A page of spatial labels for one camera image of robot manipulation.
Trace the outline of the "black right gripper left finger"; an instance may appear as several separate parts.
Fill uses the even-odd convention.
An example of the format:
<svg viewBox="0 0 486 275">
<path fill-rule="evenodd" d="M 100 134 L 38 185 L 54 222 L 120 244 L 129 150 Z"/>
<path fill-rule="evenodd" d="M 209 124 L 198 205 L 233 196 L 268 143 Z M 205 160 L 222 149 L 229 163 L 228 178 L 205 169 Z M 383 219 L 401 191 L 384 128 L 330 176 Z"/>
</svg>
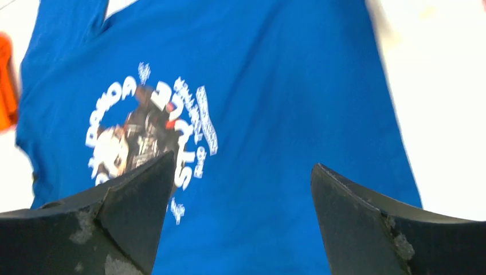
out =
<svg viewBox="0 0 486 275">
<path fill-rule="evenodd" d="M 150 274 L 174 181 L 172 152 L 39 209 L 1 214 L 2 274 Z"/>
</svg>

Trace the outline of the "blue panda print t-shirt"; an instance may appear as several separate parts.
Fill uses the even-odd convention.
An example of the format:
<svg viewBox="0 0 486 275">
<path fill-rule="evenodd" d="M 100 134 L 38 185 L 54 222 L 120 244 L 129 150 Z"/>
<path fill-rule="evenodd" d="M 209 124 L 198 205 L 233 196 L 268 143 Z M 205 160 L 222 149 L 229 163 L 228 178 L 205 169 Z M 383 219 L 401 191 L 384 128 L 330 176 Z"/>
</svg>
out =
<svg viewBox="0 0 486 275">
<path fill-rule="evenodd" d="M 32 206 L 173 151 L 155 274 L 328 274 L 323 163 L 420 206 L 364 1 L 41 1 L 17 144 Z"/>
</svg>

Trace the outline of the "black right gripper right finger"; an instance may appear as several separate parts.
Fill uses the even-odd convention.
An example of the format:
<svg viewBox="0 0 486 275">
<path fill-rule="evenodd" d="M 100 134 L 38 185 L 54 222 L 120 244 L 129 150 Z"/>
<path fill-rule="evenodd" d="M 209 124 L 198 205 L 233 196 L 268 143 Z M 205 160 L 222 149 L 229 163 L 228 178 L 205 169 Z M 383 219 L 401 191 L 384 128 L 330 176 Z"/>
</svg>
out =
<svg viewBox="0 0 486 275">
<path fill-rule="evenodd" d="M 332 274 L 485 274 L 485 222 L 408 205 L 322 164 L 311 190 Z"/>
</svg>

